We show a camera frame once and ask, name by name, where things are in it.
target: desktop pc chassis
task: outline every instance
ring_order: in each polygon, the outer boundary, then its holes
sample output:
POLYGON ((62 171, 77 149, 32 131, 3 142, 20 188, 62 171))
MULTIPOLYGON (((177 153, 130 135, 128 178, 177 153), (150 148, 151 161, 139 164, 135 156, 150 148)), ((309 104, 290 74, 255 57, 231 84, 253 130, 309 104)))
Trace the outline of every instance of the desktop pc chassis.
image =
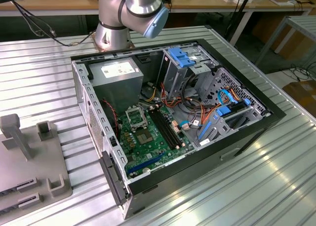
POLYGON ((115 202, 121 208, 125 219, 243 153, 285 116, 280 108, 203 39, 75 56, 72 57, 72 67, 79 107, 115 202), (126 156, 122 154, 119 140, 102 109, 100 97, 94 92, 92 85, 96 77, 93 77, 91 69, 94 64, 129 58, 135 54, 154 54, 172 47, 186 49, 190 46, 200 47, 216 67, 228 71, 264 109, 262 115, 265 115, 237 132, 208 142, 203 148, 200 147, 198 151, 172 164, 166 164, 157 171, 146 172, 143 177, 128 179, 121 163, 121 160, 126 161, 126 156))

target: open computer tower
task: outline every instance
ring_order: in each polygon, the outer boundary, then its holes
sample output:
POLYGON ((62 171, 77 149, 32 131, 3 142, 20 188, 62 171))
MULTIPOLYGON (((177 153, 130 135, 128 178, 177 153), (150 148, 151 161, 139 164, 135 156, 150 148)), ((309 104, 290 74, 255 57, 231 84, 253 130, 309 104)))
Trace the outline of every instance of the open computer tower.
POLYGON ((285 116, 203 39, 76 56, 72 67, 125 218, 241 154, 285 116))

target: aluminum workbench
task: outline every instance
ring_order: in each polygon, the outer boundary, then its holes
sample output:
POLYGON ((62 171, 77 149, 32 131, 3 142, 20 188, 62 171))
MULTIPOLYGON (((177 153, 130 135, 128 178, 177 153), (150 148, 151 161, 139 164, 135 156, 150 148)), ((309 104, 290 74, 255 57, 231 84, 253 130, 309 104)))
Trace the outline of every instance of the aluminum workbench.
POLYGON ((124 221, 75 97, 69 57, 96 52, 92 41, 75 47, 50 39, 0 43, 0 115, 17 113, 21 127, 53 121, 73 187, 69 198, 9 225, 315 225, 315 118, 214 30, 166 29, 152 40, 131 36, 136 46, 206 39, 287 116, 245 153, 124 221))

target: motherboard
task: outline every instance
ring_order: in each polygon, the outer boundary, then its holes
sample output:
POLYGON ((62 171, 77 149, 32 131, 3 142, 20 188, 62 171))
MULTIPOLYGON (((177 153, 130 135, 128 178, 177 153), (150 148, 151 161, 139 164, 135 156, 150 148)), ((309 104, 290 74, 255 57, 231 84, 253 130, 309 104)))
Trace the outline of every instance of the motherboard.
POLYGON ((119 120, 121 123, 119 141, 127 157, 125 171, 128 178, 152 171, 194 150, 188 138, 177 128, 177 123, 164 105, 146 110, 137 106, 134 107, 132 116, 127 112, 120 116, 119 120), (134 129, 134 125, 137 125, 135 121, 146 122, 147 126, 134 129))

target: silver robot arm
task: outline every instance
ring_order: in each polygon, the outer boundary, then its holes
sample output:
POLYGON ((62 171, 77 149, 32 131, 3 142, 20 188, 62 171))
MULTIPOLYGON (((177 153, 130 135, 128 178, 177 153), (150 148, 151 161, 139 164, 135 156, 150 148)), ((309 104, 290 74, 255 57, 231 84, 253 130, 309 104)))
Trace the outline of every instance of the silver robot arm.
POLYGON ((95 42, 102 50, 131 45, 129 28, 147 38, 156 37, 168 18, 161 0, 99 0, 99 25, 95 42))

